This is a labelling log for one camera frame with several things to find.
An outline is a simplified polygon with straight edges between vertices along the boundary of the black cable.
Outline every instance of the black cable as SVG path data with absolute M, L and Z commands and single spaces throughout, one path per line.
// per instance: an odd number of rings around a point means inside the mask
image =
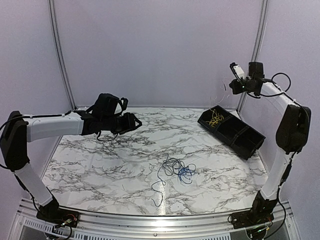
M 246 94 L 249 95 L 250 97 L 254 98 L 254 99 L 260 99 L 260 98 L 261 98 L 261 97 L 259 97 L 259 96 L 253 96 L 253 95 L 251 95 L 251 94 L 248 93 L 248 92 L 246 92 Z
M 42 215 L 42 213 L 40 212 L 39 208 L 37 208 L 37 205 L 36 205 L 36 202 L 35 202 L 35 197 L 32 196 L 31 193 L 30 193 L 30 195 L 31 195 L 33 206 L 34 206 L 35 210 Z
M 68 240 L 71 238 L 71 235 L 72 235 L 72 227 L 70 225 L 66 225 L 67 227 L 70 228 L 70 233 L 69 235 L 66 237 L 66 238 L 63 238 L 63 239 L 60 239 L 60 237 L 57 239 L 57 240 Z
M 284 75 L 284 76 L 286 76 L 288 78 L 289 86 L 286 88 L 286 90 L 284 90 L 284 92 L 287 92 L 291 88 L 292 81 L 291 81 L 290 77 L 287 74 L 285 74 L 284 72 L 278 72 L 275 75 L 273 75 L 272 78 L 271 78 L 271 82 L 276 88 L 278 88 L 278 86 L 276 85 L 277 83 L 274 81 L 274 78 L 276 76 L 278 76 L 278 75 Z M 273 94 L 273 95 L 264 95 L 264 94 L 260 94 L 260 95 L 263 96 L 263 97 L 266 97 L 266 98 L 270 98 L 270 97 L 280 96 L 280 95 L 284 94 L 284 92 L 280 92 L 280 93 Z
M 274 235 L 276 232 L 278 232 L 279 229 L 281 229 L 282 226 L 283 226 L 283 225 L 285 224 L 285 222 L 286 222 L 287 211 L 286 211 L 285 206 L 280 202 L 279 194 L 280 194 L 280 187 L 278 188 L 278 192 L 276 193 L 276 199 L 277 199 L 278 203 L 280 204 L 280 206 L 283 208 L 284 218 L 283 218 L 283 221 L 282 221 L 282 223 L 280 224 L 280 226 L 279 226 L 273 233 L 271 233 L 269 236 L 265 237 L 264 239 L 268 239 L 268 238 L 270 238 L 272 235 Z
M 0 167 L 3 168 L 3 169 L 9 169 L 8 167 L 3 166 L 1 163 L 0 163 Z
M 230 220 L 229 220 L 229 218 L 231 217 L 231 215 L 229 215 L 228 216 L 228 219 L 227 219 L 227 221 L 228 221 L 228 223 L 230 223 L 230 224 L 232 224 L 233 225 L 233 222 L 231 222 Z
M 33 115 L 32 118 L 33 119 L 37 119 L 37 118 L 52 118 L 52 117 L 63 117 L 63 116 L 67 116 L 69 115 L 70 113 L 72 113 L 71 110 L 67 111 L 66 113 L 64 114 L 46 114 L 46 115 Z
M 98 141 L 100 141 L 100 142 L 111 142 L 111 141 L 115 140 L 116 137 L 118 137 L 118 133 L 115 135 L 114 138 L 112 138 L 112 139 L 110 139 L 110 140 L 102 140 L 102 139 L 99 139 L 100 136 L 101 136 L 101 131 L 98 133 L 98 136 L 96 137 L 96 139 L 97 139 Z
M 156 181 L 151 185 L 151 188 L 153 191 L 161 194 L 161 201 L 160 201 L 159 205 L 157 205 L 155 200 L 152 199 L 152 201 L 156 207 L 159 207 L 162 204 L 162 202 L 164 200 L 164 195 L 161 191 L 154 189 L 154 185 L 158 184 L 158 183 L 162 183 L 162 185 L 165 186 L 167 184 L 159 176 L 161 169 L 164 170 L 164 173 L 167 176 L 177 175 L 178 179 L 181 182 L 183 182 L 184 184 L 191 184 L 192 183 L 191 177 L 196 174 L 196 169 L 197 169 L 196 165 L 193 163 L 185 166 L 185 163 L 183 161 L 176 159 L 176 158 L 173 158 L 173 157 L 169 158 L 168 153 L 165 153 L 165 155 L 167 155 L 166 160 L 163 161 L 161 167 L 158 169 L 158 172 L 157 172 L 157 177 L 158 177 L 159 181 Z

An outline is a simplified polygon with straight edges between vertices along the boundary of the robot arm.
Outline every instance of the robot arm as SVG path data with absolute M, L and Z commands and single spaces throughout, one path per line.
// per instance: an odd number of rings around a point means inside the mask
M 122 115 L 127 105 L 125 98 L 102 93 L 87 110 L 55 115 L 21 115 L 19 111 L 10 114 L 0 138 L 0 148 L 6 167 L 40 204 L 39 219 L 55 222 L 66 216 L 68 211 L 59 208 L 57 200 L 34 172 L 27 155 L 27 143 L 63 135 L 83 136 L 101 131 L 122 135 L 134 131 L 142 123 L 132 113 Z
M 260 62 L 249 63 L 247 77 L 238 76 L 243 70 L 235 63 L 230 68 L 236 79 L 229 86 L 233 94 L 254 93 L 254 98 L 260 95 L 266 99 L 283 115 L 276 132 L 277 150 L 275 159 L 266 183 L 257 193 L 252 208 L 249 211 L 233 213 L 231 223 L 235 229 L 246 228 L 256 224 L 273 220 L 273 209 L 279 201 L 279 191 L 287 180 L 292 168 L 293 156 L 301 152 L 306 145 L 310 127 L 311 111 L 308 107 L 301 106 L 272 80 L 266 79 L 263 64 Z M 251 239 L 261 239 L 266 230 Z

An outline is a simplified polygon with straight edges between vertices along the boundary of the marble surface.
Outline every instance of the marble surface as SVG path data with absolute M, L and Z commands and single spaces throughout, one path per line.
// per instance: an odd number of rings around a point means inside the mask
M 203 109 L 129 108 L 143 126 L 110 142 L 96 135 L 64 136 L 43 177 L 61 205 L 129 215 L 195 215 L 251 207 L 267 180 L 258 154 L 238 157 L 205 131 Z M 113 135 L 103 132 L 101 138 Z M 196 165 L 191 184 L 159 175 L 166 155 Z

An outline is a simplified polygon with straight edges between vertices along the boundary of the tangled wire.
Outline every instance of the tangled wire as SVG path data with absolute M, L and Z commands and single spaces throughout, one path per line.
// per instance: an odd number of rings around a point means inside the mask
M 211 127 L 215 127 L 219 122 L 221 122 L 224 119 L 224 116 L 217 113 L 217 110 L 214 109 L 212 110 L 212 116 L 211 116 L 211 120 L 210 121 L 206 121 L 206 123 L 208 123 Z
M 157 177 L 158 177 L 159 181 L 156 181 L 155 183 L 153 183 L 151 185 L 152 190 L 161 194 L 161 202 L 159 205 L 157 205 L 155 200 L 152 199 L 152 201 L 156 207 L 159 207 L 162 204 L 162 202 L 164 200 L 164 194 L 162 193 L 162 191 L 154 189 L 154 185 L 156 185 L 158 183 L 162 183 L 163 186 L 166 185 L 166 182 L 164 180 L 162 180 L 161 177 L 159 176 L 161 169 L 164 170 L 164 173 L 167 176 L 177 175 L 180 182 L 182 182 L 184 184 L 191 184 L 192 183 L 192 176 L 196 174 L 197 167 L 195 164 L 191 163 L 191 164 L 185 166 L 185 163 L 183 161 L 176 159 L 176 158 L 173 158 L 173 157 L 169 158 L 169 154 L 168 153 L 165 153 L 165 154 L 167 155 L 166 160 L 163 161 L 161 167 L 159 168 L 159 170 L 157 172 Z

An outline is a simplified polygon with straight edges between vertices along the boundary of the white wall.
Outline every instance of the white wall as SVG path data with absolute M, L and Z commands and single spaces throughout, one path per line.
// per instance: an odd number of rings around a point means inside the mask
M 312 111 L 307 145 L 295 162 L 282 198 L 290 205 L 303 240 L 318 240 L 320 235 L 320 1 L 270 1 L 266 32 L 259 61 L 267 77 L 285 72 L 292 79 L 289 95 Z M 285 78 L 277 81 L 287 86 Z M 267 141 L 261 147 L 270 168 L 276 147 L 275 133 L 281 116 L 266 100 L 247 99 L 242 115 Z
M 24 114 L 69 109 L 54 48 L 47 1 L 0 1 L 0 123 L 14 110 Z M 29 143 L 32 166 L 40 173 L 54 139 Z M 4 164 L 2 154 L 0 162 Z M 5 240 L 24 191 L 0 168 L 0 239 Z
M 64 0 L 56 9 L 79 106 L 102 92 L 131 106 L 237 106 L 229 64 L 248 66 L 260 0 Z

